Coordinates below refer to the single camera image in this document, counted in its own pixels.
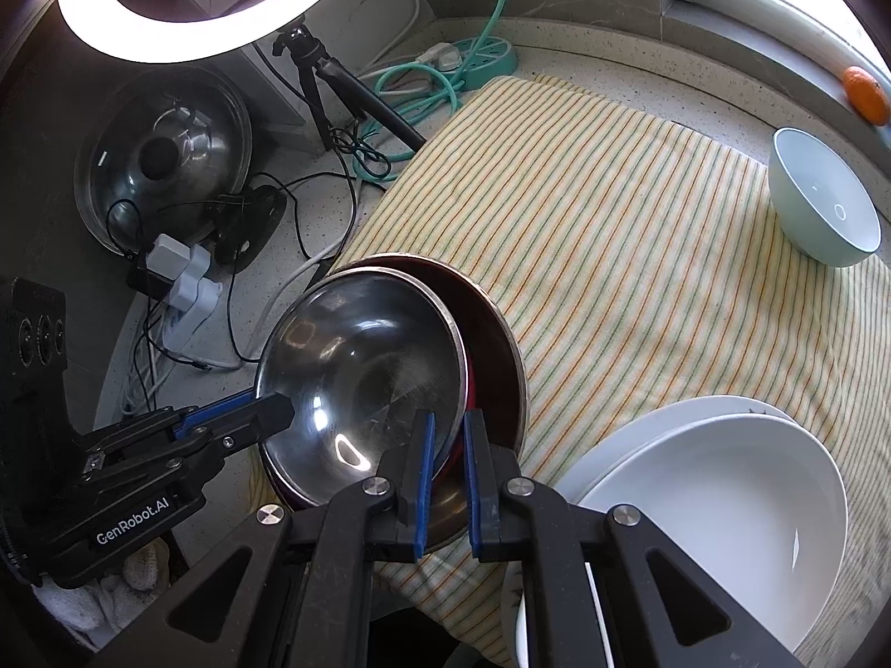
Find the stainless steel bowl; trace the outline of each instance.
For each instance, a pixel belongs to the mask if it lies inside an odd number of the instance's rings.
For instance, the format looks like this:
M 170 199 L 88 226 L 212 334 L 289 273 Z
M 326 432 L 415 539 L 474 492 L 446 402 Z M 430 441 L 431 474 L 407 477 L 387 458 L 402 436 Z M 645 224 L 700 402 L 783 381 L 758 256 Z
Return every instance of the stainless steel bowl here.
M 483 410 L 492 444 L 520 456 L 529 415 L 526 372 L 517 340 L 487 293 L 447 263 L 414 254 L 376 254 L 347 268 L 397 269 L 429 287 L 461 332 L 471 364 L 476 406 Z M 464 460 L 447 466 L 433 482 L 427 551 L 441 548 L 467 529 Z
M 291 397 L 290 428 L 260 453 L 293 507 L 328 502 L 407 444 L 416 410 L 435 414 L 435 462 L 447 462 L 467 403 L 458 327 L 416 278 L 365 267 L 318 283 L 279 320 L 260 357 L 255 394 Z
M 251 121 L 241 97 L 223 78 L 199 67 L 166 66 L 141 75 L 112 96 L 75 162 L 77 210 L 105 247 L 114 240 L 138 250 L 166 233 L 196 243 L 212 228 L 211 205 L 173 207 L 237 192 L 251 161 Z

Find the window sill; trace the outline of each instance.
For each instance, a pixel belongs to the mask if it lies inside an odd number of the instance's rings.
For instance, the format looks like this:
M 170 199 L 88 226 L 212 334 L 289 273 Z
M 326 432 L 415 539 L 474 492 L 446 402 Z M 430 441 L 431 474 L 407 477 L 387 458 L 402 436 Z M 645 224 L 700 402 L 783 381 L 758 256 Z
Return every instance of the window sill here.
M 823 120 L 891 178 L 891 126 L 857 115 L 841 82 L 782 42 L 724 14 L 674 1 L 662 18 L 662 41 L 710 57 L 781 92 Z

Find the tripod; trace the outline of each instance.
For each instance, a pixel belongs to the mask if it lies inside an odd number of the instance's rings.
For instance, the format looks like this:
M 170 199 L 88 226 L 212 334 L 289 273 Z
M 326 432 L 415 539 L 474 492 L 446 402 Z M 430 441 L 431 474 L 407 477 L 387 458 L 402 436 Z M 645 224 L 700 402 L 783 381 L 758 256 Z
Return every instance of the tripod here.
M 353 117 L 361 120 L 371 116 L 411 150 L 418 151 L 424 145 L 424 137 L 405 122 L 402 115 L 396 113 L 325 51 L 324 45 L 306 29 L 302 15 L 289 23 L 273 44 L 275 57 L 282 55 L 285 50 L 291 53 L 291 60 L 297 66 L 300 88 L 326 150 L 331 150 L 334 143 L 329 132 L 328 118 L 322 108 L 319 88 L 315 83 L 316 75 L 327 82 Z

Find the window frame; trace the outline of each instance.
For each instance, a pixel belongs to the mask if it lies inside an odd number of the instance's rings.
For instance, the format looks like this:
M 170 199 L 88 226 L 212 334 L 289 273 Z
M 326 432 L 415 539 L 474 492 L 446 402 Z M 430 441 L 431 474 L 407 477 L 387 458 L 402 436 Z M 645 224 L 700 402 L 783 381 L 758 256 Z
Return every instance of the window frame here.
M 685 0 L 727 14 L 728 17 L 772 35 L 817 65 L 841 78 L 848 66 L 856 65 L 871 73 L 891 92 L 891 80 L 839 35 L 808 13 L 782 0 Z

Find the tripod leg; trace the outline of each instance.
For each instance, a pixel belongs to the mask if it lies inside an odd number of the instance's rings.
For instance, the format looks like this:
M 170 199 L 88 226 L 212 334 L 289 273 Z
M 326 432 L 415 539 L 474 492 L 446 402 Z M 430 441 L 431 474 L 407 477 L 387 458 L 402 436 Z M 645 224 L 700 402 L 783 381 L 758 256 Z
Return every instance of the tripod leg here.
M 315 67 L 319 78 L 331 86 L 350 112 L 354 112 L 354 107 L 359 107 L 415 152 L 426 143 L 424 137 L 405 122 L 402 115 L 366 88 L 364 83 L 334 57 L 320 57 Z
M 309 67 L 297 66 L 297 75 L 300 77 L 300 88 L 303 96 L 309 101 L 309 110 L 313 114 L 315 127 L 319 131 L 319 137 L 325 150 L 331 150 L 334 146 L 331 140 L 331 133 L 328 130 L 328 121 L 325 118 L 325 111 L 322 108 L 322 97 L 319 95 L 319 87 L 315 84 L 315 75 Z

